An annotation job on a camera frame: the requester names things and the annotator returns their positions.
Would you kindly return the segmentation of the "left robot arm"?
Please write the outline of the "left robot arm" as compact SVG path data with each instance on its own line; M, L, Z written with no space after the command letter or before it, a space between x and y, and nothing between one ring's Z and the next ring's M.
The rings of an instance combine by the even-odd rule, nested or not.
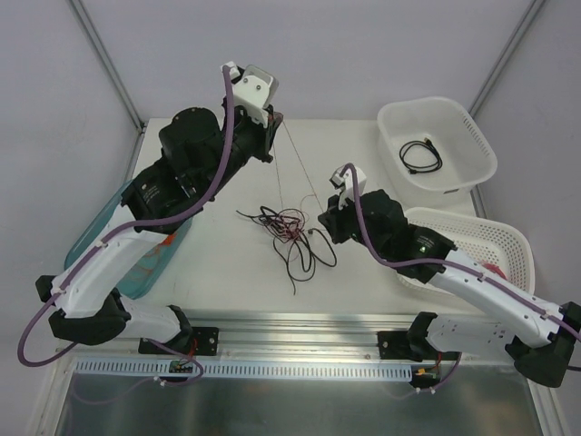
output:
M255 119L247 103L224 101L223 106L222 122L201 107L175 115L159 132L160 158L121 190L103 229L61 274L36 281L41 300L55 307L48 318L55 338L89 346L138 339L142 353L191 349L192 327L179 307L137 302L118 285L250 159L272 161L282 114L268 104Z

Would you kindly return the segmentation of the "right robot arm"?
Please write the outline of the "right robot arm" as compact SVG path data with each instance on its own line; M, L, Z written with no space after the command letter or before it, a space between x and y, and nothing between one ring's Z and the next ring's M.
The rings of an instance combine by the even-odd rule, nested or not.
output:
M557 304L520 290L441 233L410 223L382 190L357 200L333 195L318 221L333 243L360 243L378 263L455 295L489 318L420 312L389 344L391 352L415 362L438 353L492 357L538 384L562 384L580 341L578 304Z

